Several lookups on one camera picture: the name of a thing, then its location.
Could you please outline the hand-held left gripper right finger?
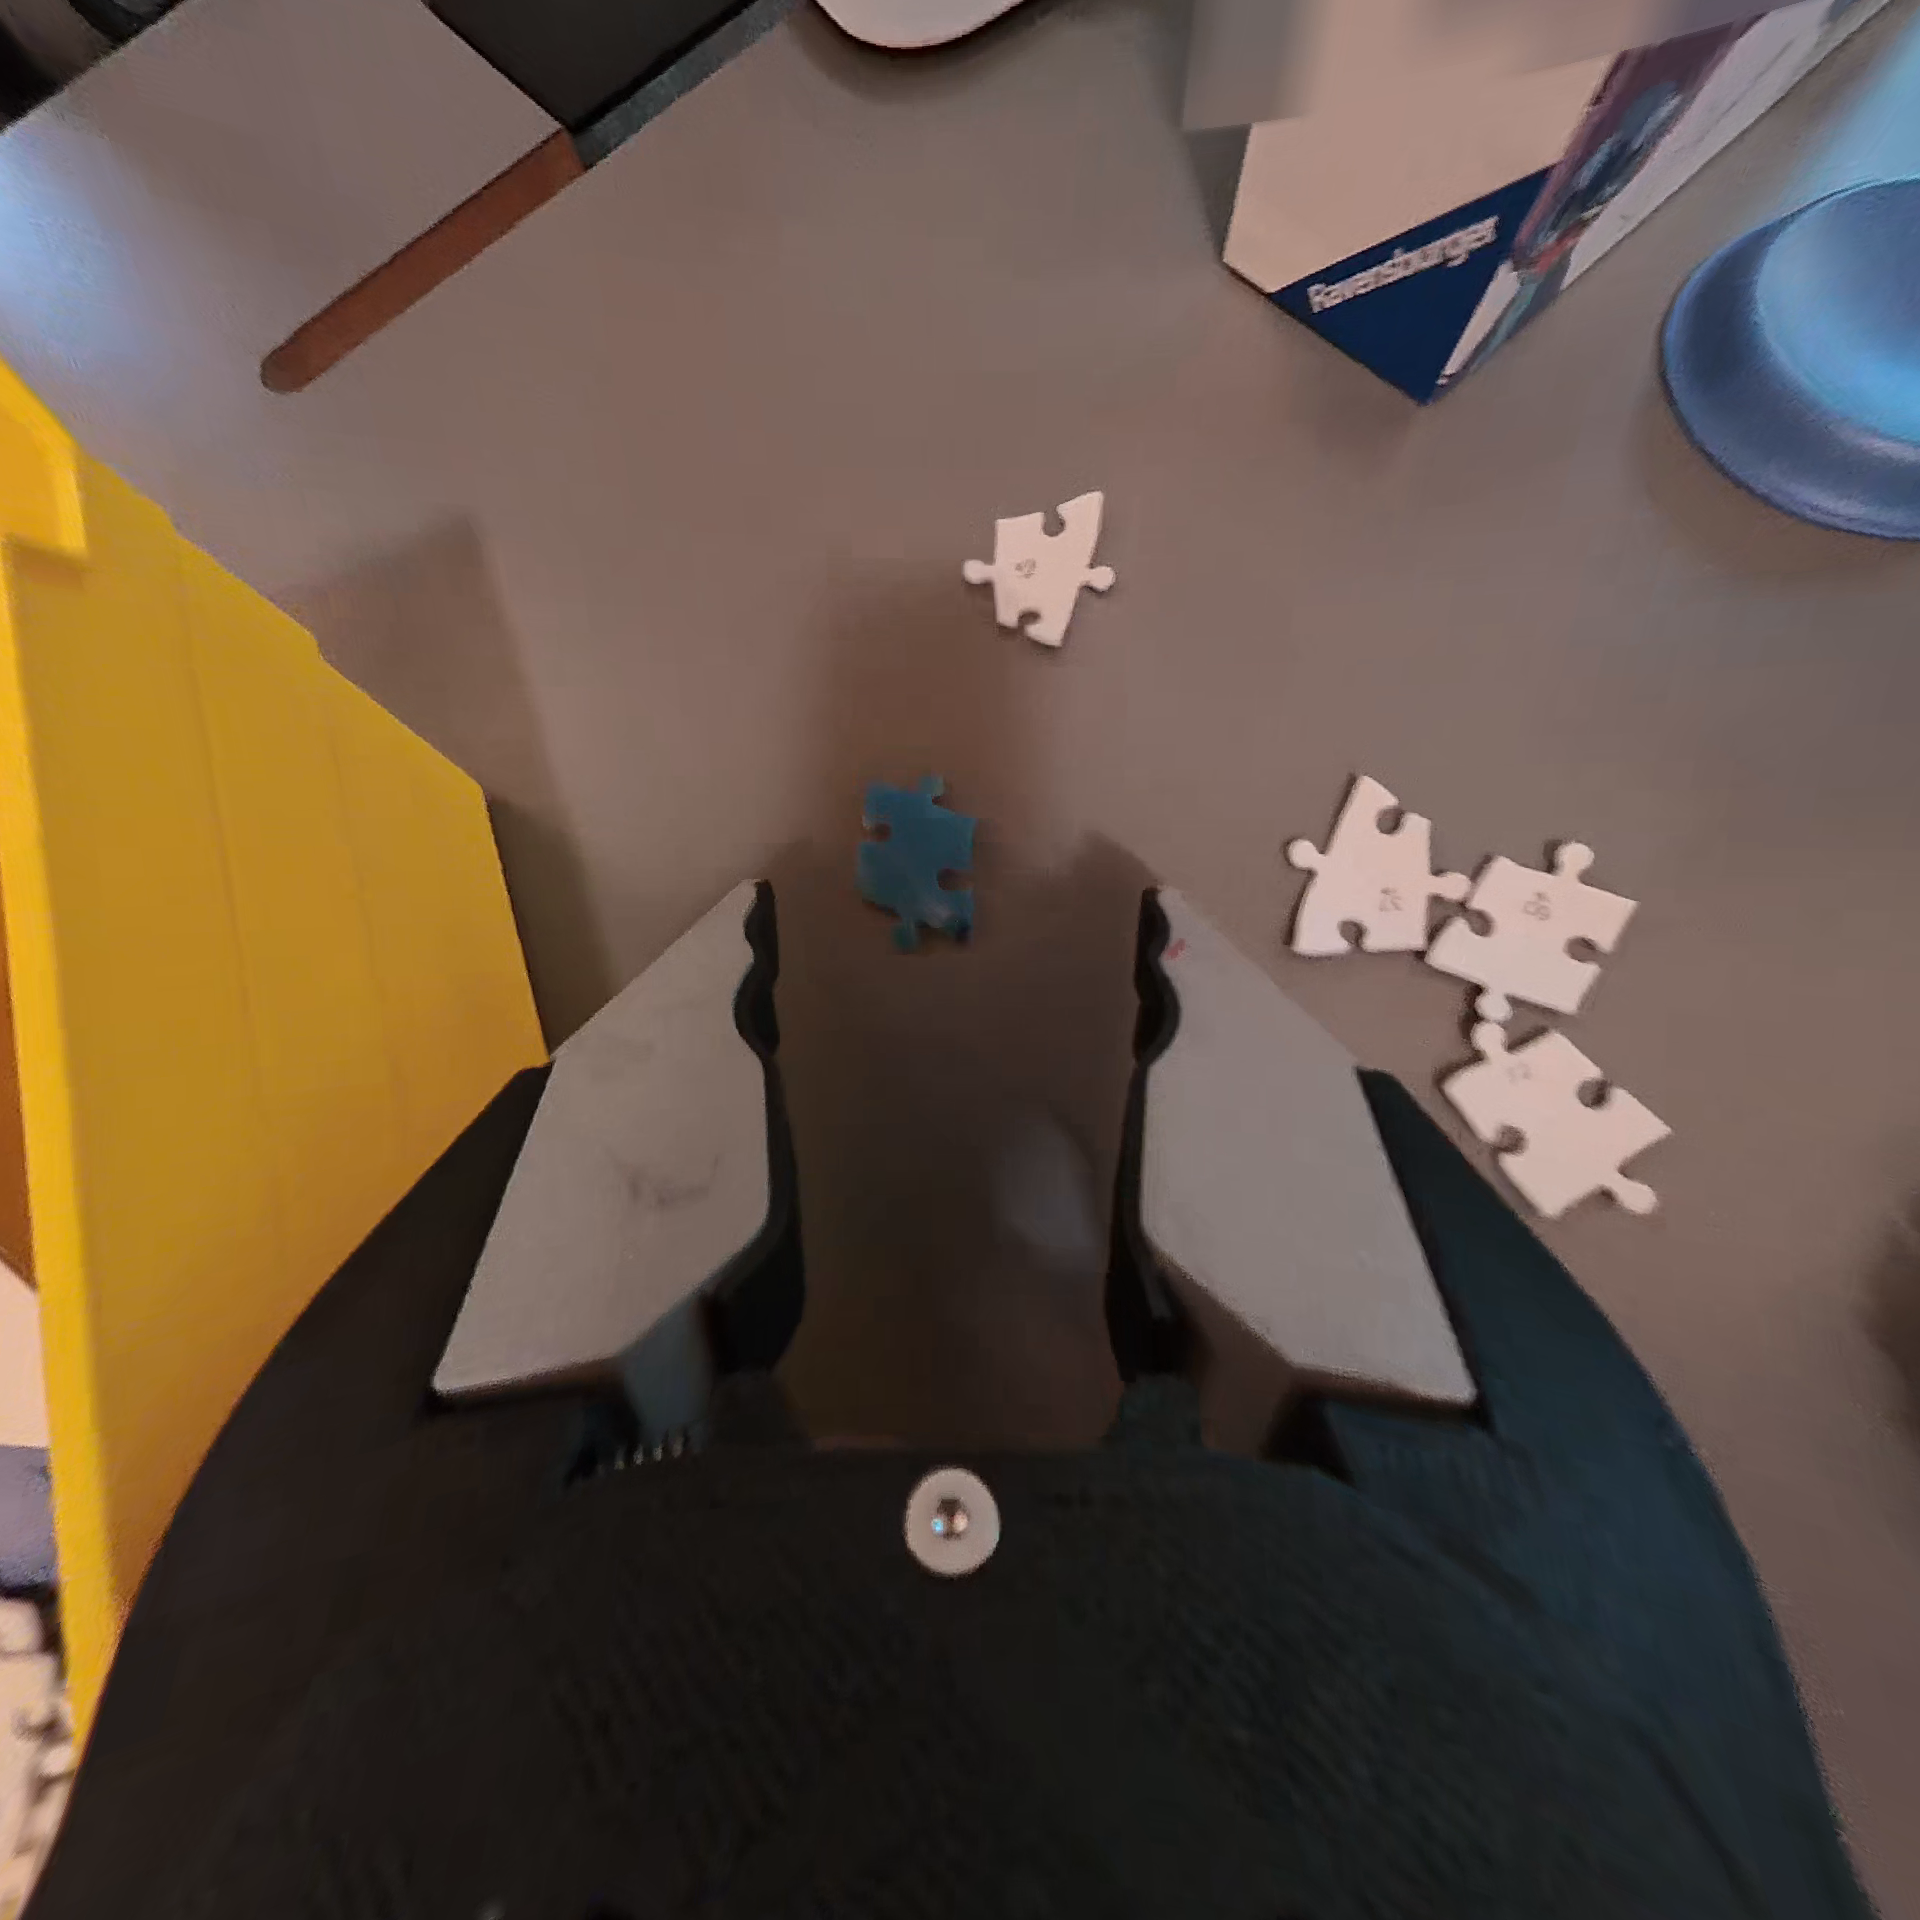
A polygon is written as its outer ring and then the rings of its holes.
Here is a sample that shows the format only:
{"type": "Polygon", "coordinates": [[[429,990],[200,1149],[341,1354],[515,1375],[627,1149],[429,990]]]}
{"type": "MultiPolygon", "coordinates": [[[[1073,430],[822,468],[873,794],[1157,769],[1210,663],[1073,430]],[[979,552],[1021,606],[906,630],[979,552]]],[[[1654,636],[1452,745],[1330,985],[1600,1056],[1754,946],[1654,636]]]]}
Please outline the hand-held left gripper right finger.
{"type": "Polygon", "coordinates": [[[1469,1407],[1361,1064],[1180,892],[1142,888],[1105,1314],[1125,1382],[1210,1325],[1315,1393],[1469,1407]]]}

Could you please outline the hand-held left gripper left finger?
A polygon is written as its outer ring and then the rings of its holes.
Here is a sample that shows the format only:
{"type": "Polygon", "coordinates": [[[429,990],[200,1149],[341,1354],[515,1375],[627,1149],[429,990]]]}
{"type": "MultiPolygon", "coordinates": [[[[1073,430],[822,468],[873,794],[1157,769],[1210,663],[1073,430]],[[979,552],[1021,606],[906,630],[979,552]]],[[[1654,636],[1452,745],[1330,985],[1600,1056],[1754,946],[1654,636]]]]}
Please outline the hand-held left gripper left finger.
{"type": "Polygon", "coordinates": [[[780,927],[746,879],[553,1056],[432,1384],[709,1397],[806,1301],[780,927]]]}

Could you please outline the white puzzle piece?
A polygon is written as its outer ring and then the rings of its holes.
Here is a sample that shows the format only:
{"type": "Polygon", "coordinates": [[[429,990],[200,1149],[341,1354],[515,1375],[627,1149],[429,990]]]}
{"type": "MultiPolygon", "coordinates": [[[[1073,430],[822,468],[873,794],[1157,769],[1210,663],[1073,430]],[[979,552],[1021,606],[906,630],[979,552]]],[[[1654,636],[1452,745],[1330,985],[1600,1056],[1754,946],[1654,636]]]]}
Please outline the white puzzle piece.
{"type": "Polygon", "coordinates": [[[1352,781],[1324,845],[1297,837],[1284,857],[1307,877],[1286,933],[1300,957],[1421,953],[1433,902],[1459,904],[1473,892],[1467,873],[1433,865],[1427,816],[1369,775],[1352,781]]]}
{"type": "Polygon", "coordinates": [[[1590,885],[1594,862],[1578,841],[1556,842],[1545,869],[1493,855],[1461,914],[1432,937],[1427,967],[1467,983],[1481,1021],[1507,1023],[1521,1008],[1578,1014],[1640,912],[1590,885]]]}
{"type": "Polygon", "coordinates": [[[970,588],[990,588],[996,623],[1041,646],[1060,649],[1084,592],[1110,592],[1113,564],[1097,559],[1107,495],[1085,492],[1058,505],[1058,525],[1045,512],[995,520],[988,559],[965,559],[970,588]]]}
{"type": "Polygon", "coordinates": [[[1562,1030],[1508,1045],[1497,1021],[1473,1026],[1476,1058],[1446,1073],[1441,1093],[1528,1206],[1556,1221],[1602,1194],[1649,1215],[1659,1194],[1627,1164],[1668,1137],[1668,1125],[1604,1078],[1562,1030]]]}

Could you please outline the blue puzzle piece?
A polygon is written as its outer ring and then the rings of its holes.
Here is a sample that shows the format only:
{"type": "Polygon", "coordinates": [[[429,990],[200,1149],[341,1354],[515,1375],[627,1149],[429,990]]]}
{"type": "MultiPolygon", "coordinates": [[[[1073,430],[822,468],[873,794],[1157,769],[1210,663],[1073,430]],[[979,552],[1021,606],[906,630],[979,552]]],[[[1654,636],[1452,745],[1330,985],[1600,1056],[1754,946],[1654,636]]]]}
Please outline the blue puzzle piece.
{"type": "Polygon", "coordinates": [[[970,942],[976,817],[947,804],[947,781],[869,781],[860,823],[856,885],[866,904],[891,916],[893,946],[913,953],[923,933],[970,942]]]}

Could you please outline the yellow plastic bin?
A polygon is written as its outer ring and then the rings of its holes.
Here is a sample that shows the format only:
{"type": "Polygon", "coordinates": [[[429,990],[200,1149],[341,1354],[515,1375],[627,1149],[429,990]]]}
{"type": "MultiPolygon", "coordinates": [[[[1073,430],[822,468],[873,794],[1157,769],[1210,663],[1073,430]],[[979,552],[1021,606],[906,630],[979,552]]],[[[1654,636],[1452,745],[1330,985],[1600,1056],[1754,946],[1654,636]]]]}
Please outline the yellow plastic bin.
{"type": "Polygon", "coordinates": [[[12,1080],[81,1741],[281,1334],[544,1061],[478,781],[3,373],[12,1080]]]}

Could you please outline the blue bowl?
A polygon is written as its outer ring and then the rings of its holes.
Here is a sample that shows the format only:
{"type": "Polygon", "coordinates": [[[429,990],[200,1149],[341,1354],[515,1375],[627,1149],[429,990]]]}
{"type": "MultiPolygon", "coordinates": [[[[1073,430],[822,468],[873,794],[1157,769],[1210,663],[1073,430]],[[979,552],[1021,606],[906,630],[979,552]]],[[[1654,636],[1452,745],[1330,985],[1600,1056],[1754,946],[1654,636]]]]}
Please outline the blue bowl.
{"type": "Polygon", "coordinates": [[[1816,525],[1918,540],[1918,180],[1859,183],[1707,256],[1665,393],[1725,477],[1816,525]]]}

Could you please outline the blue box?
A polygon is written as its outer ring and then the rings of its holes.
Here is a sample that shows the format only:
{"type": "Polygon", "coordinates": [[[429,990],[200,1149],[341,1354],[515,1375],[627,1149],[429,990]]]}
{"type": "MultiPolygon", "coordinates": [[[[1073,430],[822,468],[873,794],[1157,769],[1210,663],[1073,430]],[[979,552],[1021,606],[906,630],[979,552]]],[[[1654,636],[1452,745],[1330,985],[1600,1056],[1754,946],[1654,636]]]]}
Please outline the blue box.
{"type": "Polygon", "coordinates": [[[1229,138],[1224,264],[1429,401],[1883,1],[1214,1],[1185,129],[1229,138]]]}

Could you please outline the white rounded object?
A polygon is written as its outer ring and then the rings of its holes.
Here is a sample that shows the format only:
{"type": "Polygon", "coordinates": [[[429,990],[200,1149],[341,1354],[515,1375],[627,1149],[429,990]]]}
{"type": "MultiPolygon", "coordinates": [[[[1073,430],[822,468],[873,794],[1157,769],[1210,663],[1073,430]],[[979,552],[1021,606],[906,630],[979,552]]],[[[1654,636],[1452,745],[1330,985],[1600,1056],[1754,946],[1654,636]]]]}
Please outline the white rounded object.
{"type": "Polygon", "coordinates": [[[953,45],[1025,1],[816,1],[846,37],[891,55],[917,55],[953,45]]]}

